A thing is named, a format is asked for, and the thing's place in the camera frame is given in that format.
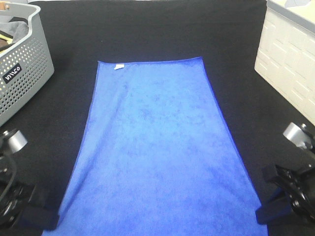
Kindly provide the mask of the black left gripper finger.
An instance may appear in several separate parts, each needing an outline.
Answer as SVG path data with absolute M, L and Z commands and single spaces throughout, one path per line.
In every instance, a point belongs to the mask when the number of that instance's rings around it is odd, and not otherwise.
M 25 184 L 22 187 L 22 206 L 43 207 L 43 195 L 37 185 Z
M 30 228 L 52 231 L 57 227 L 59 215 L 56 210 L 27 206 L 18 213 L 14 228 Z

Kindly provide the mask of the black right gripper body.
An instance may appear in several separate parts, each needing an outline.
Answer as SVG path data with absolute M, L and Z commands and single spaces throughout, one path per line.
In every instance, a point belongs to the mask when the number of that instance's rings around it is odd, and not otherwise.
M 288 195 L 294 213 L 307 221 L 315 221 L 315 165 L 303 164 L 299 169 L 276 165 L 277 186 Z

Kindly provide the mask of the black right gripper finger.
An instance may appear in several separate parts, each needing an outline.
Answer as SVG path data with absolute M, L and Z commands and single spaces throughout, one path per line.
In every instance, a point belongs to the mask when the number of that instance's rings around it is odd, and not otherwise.
M 291 204 L 286 197 L 272 199 L 255 211 L 258 224 L 285 224 L 293 216 Z
M 268 165 L 262 169 L 263 179 L 266 183 L 278 183 L 279 173 L 275 164 Z

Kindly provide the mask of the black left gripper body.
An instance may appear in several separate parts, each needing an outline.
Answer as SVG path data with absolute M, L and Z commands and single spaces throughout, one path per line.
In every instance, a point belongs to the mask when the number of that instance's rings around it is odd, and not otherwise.
M 16 179 L 17 165 L 11 156 L 0 156 L 0 226 L 11 228 L 24 207 L 22 206 L 22 187 Z

